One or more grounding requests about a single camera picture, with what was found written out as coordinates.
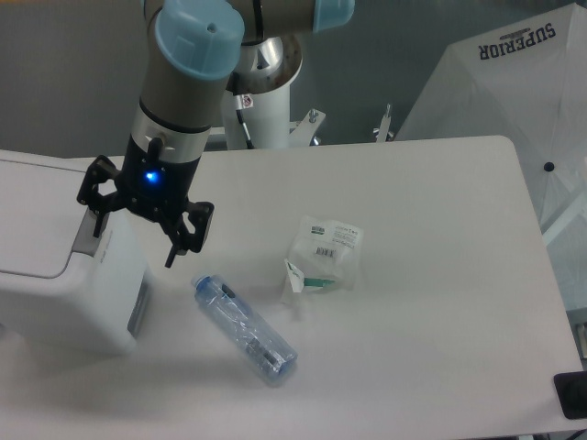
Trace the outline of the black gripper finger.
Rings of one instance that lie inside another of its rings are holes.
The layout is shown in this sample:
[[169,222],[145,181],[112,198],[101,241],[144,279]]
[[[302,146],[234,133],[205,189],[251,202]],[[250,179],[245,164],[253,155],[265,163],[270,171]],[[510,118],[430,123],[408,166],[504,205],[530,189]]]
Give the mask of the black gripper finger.
[[108,181],[112,181],[117,189],[120,175],[121,171],[114,162],[104,155],[95,158],[84,174],[77,202],[86,206],[95,216],[94,237],[101,236],[105,218],[110,213],[124,208],[124,199],[118,190],[109,194],[101,194],[99,191],[99,186]]
[[187,201],[182,212],[164,221],[163,231],[172,242],[164,264],[166,268],[170,268],[178,256],[202,251],[214,211],[215,206],[210,202]]

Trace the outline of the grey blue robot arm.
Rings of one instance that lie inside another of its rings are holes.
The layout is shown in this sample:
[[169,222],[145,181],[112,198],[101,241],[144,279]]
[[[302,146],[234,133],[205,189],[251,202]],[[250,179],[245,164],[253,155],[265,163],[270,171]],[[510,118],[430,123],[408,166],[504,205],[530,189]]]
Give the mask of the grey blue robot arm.
[[149,62],[123,165],[88,167],[77,195],[100,237],[109,214],[127,209],[161,226],[165,265],[202,250],[214,213],[188,198],[215,113],[239,77],[241,51],[270,38],[347,24],[352,1],[145,1]]

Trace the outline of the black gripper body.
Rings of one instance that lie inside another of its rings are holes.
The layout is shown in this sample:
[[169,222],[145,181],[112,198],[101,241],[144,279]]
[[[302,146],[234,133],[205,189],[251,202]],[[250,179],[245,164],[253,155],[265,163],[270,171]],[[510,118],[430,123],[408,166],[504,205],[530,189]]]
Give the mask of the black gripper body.
[[117,192],[135,215],[153,222],[157,222],[156,215],[161,215],[170,223],[177,223],[186,210],[187,194],[199,161],[152,160],[130,137],[122,169],[115,177]]

